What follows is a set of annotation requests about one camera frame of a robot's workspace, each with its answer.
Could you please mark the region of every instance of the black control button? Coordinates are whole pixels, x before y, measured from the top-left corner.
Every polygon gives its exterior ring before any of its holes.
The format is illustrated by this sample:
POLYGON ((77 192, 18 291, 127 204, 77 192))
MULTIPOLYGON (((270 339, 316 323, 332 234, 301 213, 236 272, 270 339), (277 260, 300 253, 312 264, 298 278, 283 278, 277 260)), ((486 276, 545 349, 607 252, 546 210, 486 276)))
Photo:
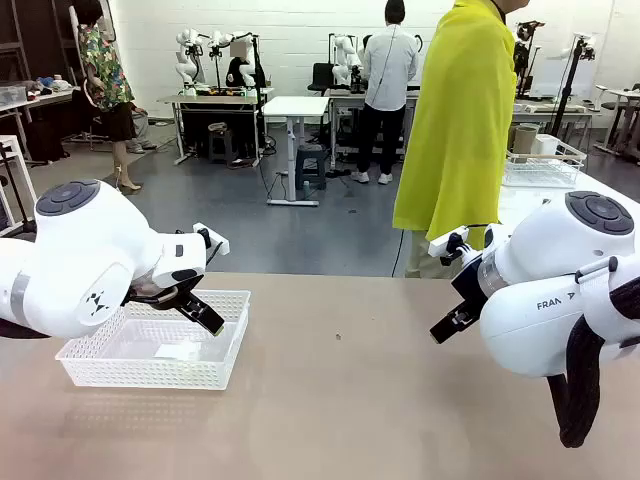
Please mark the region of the black control button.
POLYGON ((587 198, 586 204, 591 213, 605 220, 615 220, 621 215, 620 209, 608 198, 587 198))
POLYGON ((60 203, 53 203, 48 198, 43 198, 38 201, 38 213, 55 215, 62 212, 63 206, 60 203))
POLYGON ((633 231, 633 220, 629 220, 625 217, 620 217, 613 222, 605 222, 604 228, 607 232, 614 234, 627 234, 633 231))
POLYGON ((82 185, 77 183, 68 183, 57 188, 51 193, 51 201, 54 203, 64 203, 73 200, 82 191, 82 185))
POLYGON ((565 197, 569 212, 580 222, 607 235, 629 235, 635 224, 629 212, 615 200, 592 192, 572 192, 565 197))
POLYGON ((185 280, 189 280, 193 277, 197 277, 198 276, 198 272, 196 272, 195 270, 179 270, 177 272, 173 272, 171 274, 171 277, 176 281, 176 282, 184 282, 185 280))
POLYGON ((571 202, 570 207, 581 221, 589 225, 597 225, 598 217, 587 208, 587 204, 583 200, 571 202))
POLYGON ((571 198, 577 198, 577 199, 584 199, 587 197, 597 197, 598 195, 596 193, 593 192, 571 192, 568 193, 567 195, 569 195, 571 198))
POLYGON ((59 185, 47 191, 38 203, 36 211, 45 217, 71 213, 89 203, 100 191, 97 180, 80 180, 59 185))

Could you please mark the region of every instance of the white shirt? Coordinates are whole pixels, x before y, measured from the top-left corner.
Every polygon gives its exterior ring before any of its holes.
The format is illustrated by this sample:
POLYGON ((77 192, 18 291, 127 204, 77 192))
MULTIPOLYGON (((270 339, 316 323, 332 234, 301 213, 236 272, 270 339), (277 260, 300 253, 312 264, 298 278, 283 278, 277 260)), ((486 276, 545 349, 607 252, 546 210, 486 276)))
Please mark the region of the white shirt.
POLYGON ((363 77, 369 79, 366 104, 394 112, 407 103, 407 85, 418 71, 418 42, 399 25, 372 36, 364 53, 363 77))

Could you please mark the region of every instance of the white sneaker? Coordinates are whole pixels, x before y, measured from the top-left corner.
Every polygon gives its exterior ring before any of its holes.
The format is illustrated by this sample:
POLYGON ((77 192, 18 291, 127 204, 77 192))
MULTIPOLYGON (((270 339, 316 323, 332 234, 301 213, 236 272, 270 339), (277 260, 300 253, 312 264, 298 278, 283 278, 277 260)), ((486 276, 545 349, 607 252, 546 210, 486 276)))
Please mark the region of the white sneaker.
POLYGON ((378 183, 380 185, 388 185, 389 183, 391 183, 393 181, 393 175, 389 174, 389 175, 385 175, 384 173, 382 175, 380 175, 380 178, 378 179, 378 183))
POLYGON ((369 174, 367 172, 351 172, 351 180, 358 183, 369 183, 369 174))

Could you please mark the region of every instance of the black pants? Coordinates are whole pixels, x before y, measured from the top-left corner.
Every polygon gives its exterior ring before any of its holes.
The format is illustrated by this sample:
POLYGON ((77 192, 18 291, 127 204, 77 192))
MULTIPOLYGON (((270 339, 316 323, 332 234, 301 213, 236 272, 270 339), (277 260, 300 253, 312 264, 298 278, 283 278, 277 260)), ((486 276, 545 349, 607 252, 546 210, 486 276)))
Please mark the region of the black pants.
POLYGON ((382 147, 380 171, 386 175, 391 173, 391 167, 396 159, 396 148, 404 125, 405 109, 406 107, 402 107, 395 112, 383 112, 365 104, 362 115, 360 116, 360 155, 358 159, 358 170, 361 172, 369 170, 373 143, 380 132, 380 124, 382 123, 384 144, 382 147))

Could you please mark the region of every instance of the brown table surface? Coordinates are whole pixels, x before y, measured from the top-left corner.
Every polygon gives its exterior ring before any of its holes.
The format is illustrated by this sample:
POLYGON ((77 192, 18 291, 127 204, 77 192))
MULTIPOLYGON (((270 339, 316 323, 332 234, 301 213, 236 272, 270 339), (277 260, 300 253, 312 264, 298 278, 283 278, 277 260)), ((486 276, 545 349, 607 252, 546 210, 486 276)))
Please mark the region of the brown table surface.
POLYGON ((75 388, 43 341, 0 384, 0 478, 636 479, 637 360, 603 372, 565 450, 544 380, 496 366, 473 328, 436 346, 443 281, 212 274, 253 292, 226 392, 75 388))

